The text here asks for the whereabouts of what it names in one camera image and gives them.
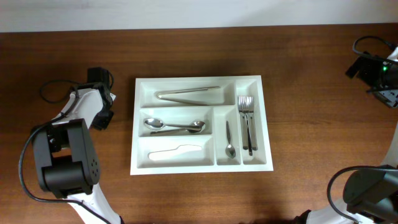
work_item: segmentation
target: cutlery tray compartment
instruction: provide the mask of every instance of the cutlery tray compartment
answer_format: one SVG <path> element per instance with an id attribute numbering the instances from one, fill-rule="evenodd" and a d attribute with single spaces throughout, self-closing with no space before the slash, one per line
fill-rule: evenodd
<path id="1" fill-rule="evenodd" d="M 157 97 L 158 92 L 211 86 L 220 88 L 165 95 L 171 100 L 183 99 L 207 105 L 160 100 Z M 131 175 L 273 170 L 260 76 L 138 78 L 135 92 Z M 237 101 L 240 95 L 254 97 L 258 150 L 253 151 L 252 156 L 242 147 L 243 137 Z M 199 133 L 185 130 L 165 136 L 151 136 L 154 130 L 144 125 L 147 118 L 158 118 L 165 124 L 188 125 L 194 121 L 204 121 L 206 124 Z M 227 121 L 231 131 L 231 143 L 236 152 L 233 159 L 226 154 Z M 160 131 L 172 129 L 175 128 L 166 126 Z M 151 152 L 186 145 L 200 146 L 201 150 L 164 158 L 160 156 L 159 160 L 149 158 Z"/>

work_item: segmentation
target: metal tongs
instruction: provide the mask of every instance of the metal tongs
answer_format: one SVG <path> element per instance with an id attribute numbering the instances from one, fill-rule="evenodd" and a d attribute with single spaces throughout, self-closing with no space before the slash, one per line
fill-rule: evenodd
<path id="1" fill-rule="evenodd" d="M 180 93 L 191 93 L 195 91 L 208 91 L 208 90 L 214 90 L 214 89 L 219 89 L 221 88 L 220 86 L 211 86 L 211 87 L 201 87 L 201 88 L 192 88 L 192 89 L 186 89 L 186 90 L 168 90 L 168 91 L 160 91 L 156 93 L 156 98 L 160 100 L 167 100 L 167 101 L 173 101 L 177 103 L 188 103 L 191 105 L 199 105 L 199 106 L 209 106 L 208 104 L 197 102 L 197 101 L 192 101 L 192 100 L 176 100 L 176 99 L 170 99 L 164 97 L 165 95 L 171 95 L 171 94 L 180 94 Z"/>

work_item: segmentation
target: fork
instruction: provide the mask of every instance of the fork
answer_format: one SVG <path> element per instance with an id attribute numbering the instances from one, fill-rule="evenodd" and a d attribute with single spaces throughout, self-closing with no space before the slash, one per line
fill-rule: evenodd
<path id="1" fill-rule="evenodd" d="M 246 117 L 249 125 L 249 140 L 251 149 L 257 150 L 256 124 L 254 122 L 254 103 L 252 96 L 246 96 Z"/>
<path id="2" fill-rule="evenodd" d="M 246 117 L 246 104 L 245 104 L 245 97 L 239 96 L 238 98 L 238 110 L 239 110 L 239 117 L 241 119 L 241 131 L 242 131 L 242 147 L 244 150 L 249 149 L 248 143 L 248 122 Z"/>

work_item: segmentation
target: metal spoon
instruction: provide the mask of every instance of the metal spoon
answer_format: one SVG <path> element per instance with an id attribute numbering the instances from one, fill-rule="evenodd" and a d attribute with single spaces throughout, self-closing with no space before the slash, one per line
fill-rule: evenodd
<path id="1" fill-rule="evenodd" d="M 175 127 L 175 128 L 184 128 L 187 130 L 192 130 L 192 131 L 200 131 L 201 127 L 199 126 L 194 126 L 194 125 L 181 125 L 181 124 L 165 124 L 161 119 L 157 118 L 147 118 L 144 121 L 144 125 L 152 130 L 160 130 L 166 126 L 169 127 Z"/>
<path id="2" fill-rule="evenodd" d="M 225 148 L 225 153 L 229 158 L 233 159 L 236 156 L 236 151 L 234 146 L 231 144 L 231 131 L 229 130 L 228 121 L 226 122 L 226 138 L 228 140 L 228 145 Z"/>
<path id="3" fill-rule="evenodd" d="M 188 130 L 185 128 L 180 128 L 180 129 L 174 129 L 174 130 L 168 130 L 168 131 L 153 131 L 150 133 L 150 135 L 151 136 L 163 136 L 163 135 L 168 135 L 168 134 L 179 133 L 181 131 L 188 131 L 190 134 L 196 134 L 196 133 L 202 132 L 206 127 L 206 123 L 203 121 L 194 121 L 190 125 L 201 127 L 201 130 L 200 131 L 192 131 L 192 130 Z"/>

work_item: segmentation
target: black cable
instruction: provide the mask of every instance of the black cable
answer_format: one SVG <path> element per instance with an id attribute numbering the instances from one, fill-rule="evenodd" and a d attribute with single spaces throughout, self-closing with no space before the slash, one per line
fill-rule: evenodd
<path id="1" fill-rule="evenodd" d="M 22 189 L 24 190 L 24 192 L 33 200 L 36 200 L 38 202 L 46 202 L 46 203 L 75 203 L 77 205 L 82 206 L 85 210 L 87 210 L 87 212 L 90 212 L 92 215 L 94 215 L 95 217 L 99 218 L 100 220 L 102 220 L 103 222 L 107 223 L 107 224 L 111 224 L 109 221 L 107 221 L 107 219 L 103 218 L 101 215 L 98 215 L 96 212 L 92 211 L 89 207 L 87 207 L 83 201 L 78 201 L 78 200 L 60 200 L 60 199 L 45 199 L 45 198 L 38 198 L 35 195 L 33 195 L 29 189 L 26 187 L 25 181 L 24 181 L 24 176 L 22 173 L 23 170 L 23 161 L 24 161 L 24 156 L 25 156 L 25 152 L 26 149 L 29 145 L 29 143 L 33 140 L 33 138 L 35 138 L 35 136 L 37 135 L 37 133 L 39 133 L 41 130 L 43 130 L 44 128 L 46 128 L 48 125 L 51 125 L 54 122 L 57 122 L 65 117 L 67 117 L 67 115 L 72 111 L 72 109 L 74 109 L 74 107 L 76 106 L 78 99 L 79 99 L 79 92 L 77 90 L 77 88 L 74 88 L 76 93 L 75 93 L 75 100 L 73 101 L 71 107 L 69 107 L 69 109 L 67 109 L 67 111 L 65 113 L 60 113 L 60 116 L 57 118 L 54 118 L 53 120 L 46 122 L 44 124 L 42 124 L 40 127 L 38 127 L 35 131 L 32 132 L 32 134 L 30 134 L 29 138 L 27 139 L 24 148 L 22 149 L 21 152 L 21 156 L 19 157 L 19 162 L 18 162 L 18 173 L 19 173 L 19 181 L 22 185 Z"/>
<path id="2" fill-rule="evenodd" d="M 46 97 L 44 97 L 44 95 L 43 95 L 43 88 L 46 87 L 48 84 L 57 83 L 57 82 L 67 82 L 67 83 L 72 83 L 72 84 L 80 85 L 80 83 L 75 82 L 75 81 L 72 81 L 72 80 L 50 80 L 50 81 L 44 83 L 44 84 L 39 88 L 39 95 L 40 95 L 40 97 L 41 97 L 44 101 L 46 101 L 47 103 L 60 103 L 60 102 L 62 102 L 62 101 L 64 101 L 64 100 L 66 100 L 66 99 L 69 97 L 69 92 L 67 92 L 67 94 L 66 94 L 62 99 L 60 99 L 60 100 L 51 101 L 51 100 L 48 100 Z"/>
<path id="3" fill-rule="evenodd" d="M 110 76 L 111 79 L 112 79 L 112 84 L 109 86 L 109 90 L 111 90 L 112 87 L 113 87 L 113 83 L 114 83 L 114 77 L 113 77 L 112 73 L 108 72 L 108 74 L 109 74 L 109 76 Z"/>
<path id="4" fill-rule="evenodd" d="M 381 58 L 381 57 L 378 57 L 378 56 L 373 56 L 373 55 L 371 55 L 371 54 L 366 54 L 366 53 L 364 53 L 364 52 L 360 52 L 360 51 L 356 50 L 356 46 L 357 46 L 357 44 L 359 43 L 359 41 L 364 40 L 364 39 L 376 39 L 376 40 L 380 40 L 381 42 L 385 43 L 385 44 L 388 46 L 388 48 L 389 48 L 390 50 L 395 50 L 395 48 L 398 47 L 398 45 L 393 44 L 393 43 L 390 43 L 390 42 L 388 42 L 388 41 L 386 41 L 386 40 L 384 40 L 384 39 L 382 39 L 382 38 L 380 38 L 380 37 L 376 37 L 376 36 L 371 36 L 371 35 L 369 35 L 369 36 L 364 36 L 364 37 L 361 37 L 361 38 L 355 40 L 355 42 L 354 42 L 354 44 L 353 44 L 353 52 L 355 52 L 356 54 L 358 54 L 359 56 L 364 57 L 364 58 L 368 58 L 368 59 L 372 59 L 372 60 L 377 60 L 377 61 L 380 61 L 380 62 L 388 62 L 388 63 L 392 63 L 392 64 L 395 64 L 395 65 L 398 65 L 398 62 L 396 62 L 396 61 L 394 61 L 394 60 L 390 60 L 390 59 L 386 59 L 386 58 Z"/>
<path id="5" fill-rule="evenodd" d="M 341 212 L 340 210 L 338 210 L 335 206 L 335 204 L 333 203 L 332 199 L 331 199 L 331 186 L 333 185 L 333 182 L 337 179 L 338 176 L 340 176 L 341 174 L 344 174 L 345 172 L 349 172 L 352 170 L 378 170 L 378 171 L 384 171 L 384 172 L 389 172 L 389 171 L 395 171 L 398 172 L 398 169 L 386 169 L 386 168 L 380 168 L 380 167 L 375 167 L 375 166 L 353 166 L 353 167 L 347 167 L 344 168 L 340 171 L 338 171 L 335 175 L 333 175 L 333 177 L 330 179 L 329 184 L 328 184 L 328 188 L 326 190 L 326 194 L 328 197 L 328 201 L 329 204 L 331 206 L 331 208 L 339 215 L 341 215 L 344 218 L 347 218 L 349 220 L 354 221 L 355 223 L 359 223 L 359 221 L 357 219 L 355 219 L 354 217 L 351 217 L 349 215 L 344 214 L 343 212 Z"/>

